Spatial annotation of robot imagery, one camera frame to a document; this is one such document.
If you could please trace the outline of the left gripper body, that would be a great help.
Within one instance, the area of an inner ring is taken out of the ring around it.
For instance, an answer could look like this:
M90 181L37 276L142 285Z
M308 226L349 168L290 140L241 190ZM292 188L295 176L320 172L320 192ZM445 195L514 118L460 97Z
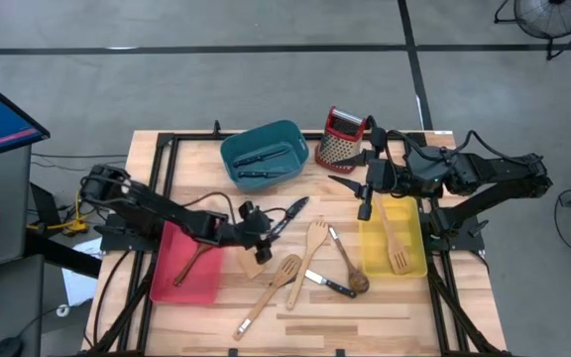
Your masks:
M255 261L266 264L273 258L272 243L266 238L271 230L272 219L250 200L239 207L243 220L238 223L220 222L215 230L215 246L256 249Z

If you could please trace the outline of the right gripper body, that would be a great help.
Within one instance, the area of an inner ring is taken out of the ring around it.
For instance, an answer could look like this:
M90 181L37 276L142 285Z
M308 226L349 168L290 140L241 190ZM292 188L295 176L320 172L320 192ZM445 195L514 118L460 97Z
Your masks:
M368 221L372 214L373 193L398 193L397 185L399 175L393 163L388 145L387 131L381 127L372 127L370 134L372 148L371 159L364 167L367 167L366 182L362 203L358 210L358 219Z

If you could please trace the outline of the slotted wooden spatula with label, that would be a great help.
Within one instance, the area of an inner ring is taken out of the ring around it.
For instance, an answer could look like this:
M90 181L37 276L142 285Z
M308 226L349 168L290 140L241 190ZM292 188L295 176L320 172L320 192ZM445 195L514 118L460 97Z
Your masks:
M240 323L240 325L236 328L233 333L233 339L239 341L243 338L246 334L249 327L252 323L257 319L257 317L261 314L264 307L268 304L270 299L273 295L279 290L277 287L273 286L273 282L279 281L281 279L288 280L291 277L294 277L299 268L301 266L301 258L295 254L290 254L286 256L279 264L272 282L269 284L267 289L261 295L259 300L256 302L254 307L250 310L250 312L246 315L244 320Z

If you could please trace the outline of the wooden fork spatula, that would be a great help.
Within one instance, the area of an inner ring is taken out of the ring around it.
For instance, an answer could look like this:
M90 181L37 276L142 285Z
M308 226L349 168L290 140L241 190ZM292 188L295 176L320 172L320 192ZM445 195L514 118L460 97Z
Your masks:
M315 252L323 244L329 232L329 224L324 221L315 221L308 226L306 235L305 254L301 262L299 271L297 272L294 283L292 284L290 294L286 302L286 309L293 310L298 299L305 271L309 267Z

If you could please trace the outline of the serrated black-handled knife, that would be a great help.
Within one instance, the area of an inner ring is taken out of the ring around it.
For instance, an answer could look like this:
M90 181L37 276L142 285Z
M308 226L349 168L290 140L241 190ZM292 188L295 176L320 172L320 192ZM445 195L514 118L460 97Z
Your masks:
M283 175L288 174L288 172L279 171L241 171L237 173L238 179L273 179Z

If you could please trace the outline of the dark wooden spoon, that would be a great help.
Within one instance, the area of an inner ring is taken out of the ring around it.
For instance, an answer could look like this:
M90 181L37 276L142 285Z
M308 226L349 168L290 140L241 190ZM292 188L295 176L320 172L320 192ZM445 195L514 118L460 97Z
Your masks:
M196 251L193 253L193 255L190 257L190 259L188 260L188 262L186 263L186 265L182 268L182 270L180 271L180 273L175 277L175 279L173 280L173 285L175 287L179 287L185 280L186 276L188 275L188 273L190 272L190 270L192 269L192 267L194 266L195 262L197 261L197 259L203 255L204 253L210 251L212 249L211 245L207 245L205 243L199 243L196 247Z

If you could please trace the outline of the small black-handled knife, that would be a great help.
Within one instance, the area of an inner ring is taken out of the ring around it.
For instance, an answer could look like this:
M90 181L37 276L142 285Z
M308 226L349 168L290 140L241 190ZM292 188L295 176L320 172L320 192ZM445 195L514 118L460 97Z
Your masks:
M243 166L253 164L255 162L263 162L265 160L287 154L288 152L289 152L289 149L278 149L278 150L274 150L274 151L267 152L267 153L257 154L257 155L252 156L252 157L248 157L248 158L244 158L244 159L240 159L240 160L235 161L233 163L233 167L234 168L240 168Z

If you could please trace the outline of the steel knife black handle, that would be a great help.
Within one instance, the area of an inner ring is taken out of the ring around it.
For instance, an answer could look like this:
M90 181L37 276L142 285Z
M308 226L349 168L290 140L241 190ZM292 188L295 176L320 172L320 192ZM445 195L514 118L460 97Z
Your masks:
M330 280L324 278L323 276L321 276L315 272L312 272L311 270L306 270L304 275L307 279L317 283L318 285L325 286L325 287L331 289L332 291L334 291L338 294L341 294L343 296L346 296L348 298L355 298L357 296L356 292L354 292L350 289L347 289L341 285L338 285L338 284L334 283L333 281L330 281Z

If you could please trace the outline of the dark spoon with metal band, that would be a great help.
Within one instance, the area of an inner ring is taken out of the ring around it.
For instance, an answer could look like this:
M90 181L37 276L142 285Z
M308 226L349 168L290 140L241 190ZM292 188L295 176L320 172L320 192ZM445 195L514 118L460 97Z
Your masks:
M333 226L329 227L329 234L332 237L337 249L339 250L343 260L348 269L348 283L349 287L357 294L366 293L369 290L370 283L368 278L359 271L356 266L351 262L336 230Z

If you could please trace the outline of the yellow plastic tray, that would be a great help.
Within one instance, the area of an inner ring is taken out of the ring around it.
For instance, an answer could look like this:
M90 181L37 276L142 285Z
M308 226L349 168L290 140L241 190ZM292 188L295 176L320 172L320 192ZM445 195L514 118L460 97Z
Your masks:
M417 203L413 198L382 198L385 215L395 237L404 245L412 270L398 275L391 264L388 237L379 210L372 203L369 221L359 222L361 267L370 278L423 278L427 274Z

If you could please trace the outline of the pink plastic tray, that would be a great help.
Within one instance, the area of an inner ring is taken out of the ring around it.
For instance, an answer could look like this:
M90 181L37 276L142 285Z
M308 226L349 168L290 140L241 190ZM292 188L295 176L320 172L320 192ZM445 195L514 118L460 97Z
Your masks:
M201 254L179 286L175 278L189 263L198 244L179 227L167 222L163 231L150 299L164 303L214 303L219 289L224 252L211 249Z

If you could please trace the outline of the white paper sheet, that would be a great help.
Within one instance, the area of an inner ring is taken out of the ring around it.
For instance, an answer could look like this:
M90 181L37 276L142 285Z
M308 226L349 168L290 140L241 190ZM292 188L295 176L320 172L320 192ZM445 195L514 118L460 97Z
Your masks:
M101 259L103 253L101 252L102 238L79 243L73 247L77 252L81 252L97 259ZM63 283L65 286L67 304L69 306L78 306L90 299L93 299L96 290L97 279L75 273L72 270L62 268Z

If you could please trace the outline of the black stand leg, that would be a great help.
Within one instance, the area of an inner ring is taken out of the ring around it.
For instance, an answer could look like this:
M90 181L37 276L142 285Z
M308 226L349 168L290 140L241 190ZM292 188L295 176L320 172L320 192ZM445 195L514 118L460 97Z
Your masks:
M42 255L55 266L66 268L90 278L97 278L101 260L67 247L52 238L58 234L74 236L87 233L89 225L85 219L89 214L81 214L78 196L74 203L65 208L57 208L55 197L34 183L29 184L29 208L27 213L36 219L26 224L26 256Z

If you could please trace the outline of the black floor fan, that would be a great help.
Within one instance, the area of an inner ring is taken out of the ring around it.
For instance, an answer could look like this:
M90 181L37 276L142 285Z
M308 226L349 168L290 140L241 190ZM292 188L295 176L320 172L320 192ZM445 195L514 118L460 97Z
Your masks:
M529 36L545 40L547 60L571 47L571 0L504 0L493 23L517 24Z

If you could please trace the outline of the black computer mouse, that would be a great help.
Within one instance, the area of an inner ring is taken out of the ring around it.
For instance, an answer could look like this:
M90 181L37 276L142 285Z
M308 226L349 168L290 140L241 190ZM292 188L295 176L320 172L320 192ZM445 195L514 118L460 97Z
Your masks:
M0 357L21 357L24 342L20 337L7 337L0 340Z

